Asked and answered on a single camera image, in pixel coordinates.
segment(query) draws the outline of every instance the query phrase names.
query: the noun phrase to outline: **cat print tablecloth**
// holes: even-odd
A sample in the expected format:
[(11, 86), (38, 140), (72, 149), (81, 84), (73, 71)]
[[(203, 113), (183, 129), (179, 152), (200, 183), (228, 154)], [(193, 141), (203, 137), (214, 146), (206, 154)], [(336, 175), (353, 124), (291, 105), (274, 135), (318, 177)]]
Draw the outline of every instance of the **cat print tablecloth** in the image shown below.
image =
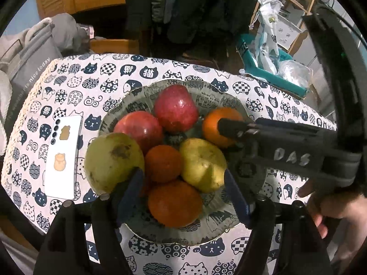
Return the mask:
[[(138, 55), (85, 54), (54, 60), (23, 106), (23, 116), (18, 118), (13, 131), (16, 133), (12, 133), (2, 172), (3, 187), (30, 222), (47, 233), (64, 201), (44, 194), (45, 163), (54, 121), (63, 116), (83, 117), (77, 145), (74, 201), (93, 201), (97, 196), (85, 178), (84, 157), (103, 117), (131, 90), (169, 78), (209, 82), (213, 90), (236, 96), (254, 120), (264, 117), (336, 128), (307, 105), (251, 77)], [(273, 201), (289, 204), (298, 198), (298, 188), (305, 181), (269, 168), (261, 193)], [(218, 214), (216, 222), (220, 223), (220, 214), (225, 212)], [(89, 256), (98, 261), (90, 224), (85, 225), (85, 231)], [(278, 255), (280, 231), (280, 226), (274, 229), (268, 257), (270, 274)], [(124, 225), (117, 236), (135, 274), (217, 275), (233, 273), (250, 232), (239, 224), (215, 241), (200, 246), (157, 245), (135, 236)]]

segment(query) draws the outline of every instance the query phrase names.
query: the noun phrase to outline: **yellow-green fruit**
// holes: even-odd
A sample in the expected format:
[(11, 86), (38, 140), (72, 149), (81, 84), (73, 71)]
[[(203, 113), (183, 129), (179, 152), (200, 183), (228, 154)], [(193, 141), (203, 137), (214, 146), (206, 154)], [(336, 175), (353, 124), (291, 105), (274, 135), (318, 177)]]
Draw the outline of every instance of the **yellow-green fruit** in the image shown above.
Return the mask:
[(111, 193), (117, 183), (129, 179), (137, 166), (144, 171), (144, 156), (135, 140), (124, 133), (102, 135), (87, 149), (84, 171), (97, 194)]
[(224, 185), (227, 168), (222, 151), (200, 138), (189, 138), (180, 145), (183, 158), (182, 178), (204, 193), (210, 193)]

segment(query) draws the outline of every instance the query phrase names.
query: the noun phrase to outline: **pink object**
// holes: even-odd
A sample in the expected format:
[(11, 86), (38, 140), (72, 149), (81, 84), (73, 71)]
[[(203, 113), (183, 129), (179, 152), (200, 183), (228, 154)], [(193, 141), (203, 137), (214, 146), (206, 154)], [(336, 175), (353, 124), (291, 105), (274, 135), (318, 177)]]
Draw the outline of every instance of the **pink object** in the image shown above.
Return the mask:
[(154, 116), (170, 133), (189, 130), (198, 120), (199, 111), (185, 86), (172, 85), (159, 93)]
[(163, 141), (163, 131), (158, 119), (145, 111), (127, 114), (118, 121), (113, 132), (129, 135), (138, 143), (144, 155)]

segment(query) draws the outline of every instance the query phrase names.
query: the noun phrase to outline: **fruit bowl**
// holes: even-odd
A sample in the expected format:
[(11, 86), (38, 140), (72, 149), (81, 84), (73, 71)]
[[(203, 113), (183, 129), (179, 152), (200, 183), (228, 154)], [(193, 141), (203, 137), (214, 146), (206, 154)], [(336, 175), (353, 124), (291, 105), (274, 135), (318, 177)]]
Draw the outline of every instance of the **fruit bowl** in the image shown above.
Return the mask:
[[(187, 88), (199, 110), (199, 119), (194, 127), (186, 132), (175, 135), (165, 133), (164, 144), (178, 148), (179, 144), (186, 138), (202, 138), (202, 120), (211, 110), (217, 107), (232, 107), (240, 112), (243, 117), (247, 117), (246, 110), (240, 100), (230, 94), (219, 92), (210, 83), (200, 80), (187, 82), (161, 80), (150, 86), (140, 87), (129, 92), (104, 117), (98, 135), (113, 132), (117, 122), (124, 115), (133, 111), (144, 110), (151, 113), (159, 92), (174, 84), (181, 84)], [(242, 152), (240, 146), (223, 150), (231, 172), (257, 193), (265, 182), (265, 169), (244, 163)], [(153, 243), (178, 243), (193, 246), (207, 243), (239, 223), (224, 186), (212, 193), (202, 193), (201, 198), (203, 201), (202, 214), (186, 227), (169, 228), (158, 223), (150, 214), (144, 198), (140, 198), (126, 225), (137, 236)]]

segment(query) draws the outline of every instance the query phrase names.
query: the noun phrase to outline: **white phone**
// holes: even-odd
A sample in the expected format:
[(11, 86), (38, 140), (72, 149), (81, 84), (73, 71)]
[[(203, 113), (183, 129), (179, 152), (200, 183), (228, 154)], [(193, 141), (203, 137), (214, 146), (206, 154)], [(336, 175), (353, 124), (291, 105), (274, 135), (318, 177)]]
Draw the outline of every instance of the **white phone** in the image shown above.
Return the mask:
[(48, 146), (45, 194), (47, 196), (73, 199), (75, 182), (75, 160), (78, 135), (81, 127), (80, 115), (57, 118)]

